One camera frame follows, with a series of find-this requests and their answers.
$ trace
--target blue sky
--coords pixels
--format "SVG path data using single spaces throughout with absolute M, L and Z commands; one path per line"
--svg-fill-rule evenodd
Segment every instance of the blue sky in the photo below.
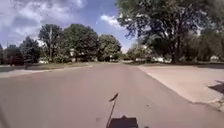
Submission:
M 53 23 L 62 28 L 72 23 L 91 26 L 98 34 L 112 34 L 127 49 L 134 39 L 116 20 L 116 0 L 1 0 L 0 43 L 19 44 L 26 36 L 38 39 L 42 25 Z

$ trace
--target street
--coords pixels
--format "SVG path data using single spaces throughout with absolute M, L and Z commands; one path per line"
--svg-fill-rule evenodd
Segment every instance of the street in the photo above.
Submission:
M 223 128 L 224 114 L 192 104 L 135 66 L 99 64 L 0 79 L 0 128 L 105 128 L 112 118 L 139 128 Z

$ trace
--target grass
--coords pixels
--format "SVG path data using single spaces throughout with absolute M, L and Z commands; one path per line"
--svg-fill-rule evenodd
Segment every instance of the grass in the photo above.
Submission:
M 53 70 L 62 68 L 72 68 L 72 67 L 84 67 L 89 66 L 88 63 L 67 63 L 67 64 L 35 64 L 29 66 L 27 70 Z

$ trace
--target tree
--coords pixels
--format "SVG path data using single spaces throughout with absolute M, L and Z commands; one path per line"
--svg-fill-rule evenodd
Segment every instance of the tree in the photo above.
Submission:
M 3 48 L 1 44 L 0 44 L 0 64 L 3 64 Z
M 90 27 L 82 24 L 72 24 L 64 30 L 65 45 L 74 49 L 76 61 L 93 59 L 98 51 L 99 42 L 97 33 Z
M 113 35 L 101 35 L 99 43 L 98 60 L 109 61 L 111 57 L 118 59 L 117 56 L 121 54 L 121 44 Z
M 161 38 L 168 41 L 172 61 L 176 63 L 182 52 L 183 37 L 210 21 L 205 12 L 206 1 L 117 0 L 118 21 L 129 31 L 127 36 L 137 33 L 145 40 Z
M 164 60 L 167 56 L 171 55 L 171 45 L 169 41 L 165 39 L 156 38 L 147 45 L 154 52 L 154 54 L 162 56 Z
M 40 47 L 36 40 L 31 39 L 29 36 L 20 45 L 20 51 L 25 61 L 37 63 L 40 58 Z
M 4 50 L 4 55 L 5 55 L 5 61 L 6 63 L 9 63 L 10 65 L 23 65 L 24 60 L 23 56 L 20 52 L 20 49 L 16 45 L 9 45 L 5 50 Z
M 44 51 L 49 62 L 53 62 L 57 56 L 58 45 L 61 42 L 62 29 L 54 24 L 42 26 L 39 38 L 44 42 Z
M 136 60 L 136 58 L 145 58 L 145 51 L 140 42 L 132 44 L 131 48 L 128 49 L 127 55 L 131 60 Z

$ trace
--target concrete sidewalk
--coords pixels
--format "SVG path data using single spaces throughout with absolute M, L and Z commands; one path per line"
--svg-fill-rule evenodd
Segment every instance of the concrete sidewalk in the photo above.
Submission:
M 220 82 L 224 82 L 223 69 L 193 66 L 140 66 L 139 68 L 191 102 L 212 103 L 219 101 L 223 96 L 222 93 L 212 89 Z
M 13 70 L 13 71 L 9 71 L 9 72 L 2 72 L 2 73 L 0 73 L 0 78 L 9 78 L 9 77 L 27 75 L 27 74 L 38 73 L 38 72 L 44 72 L 44 71 L 43 70 L 42 71 Z

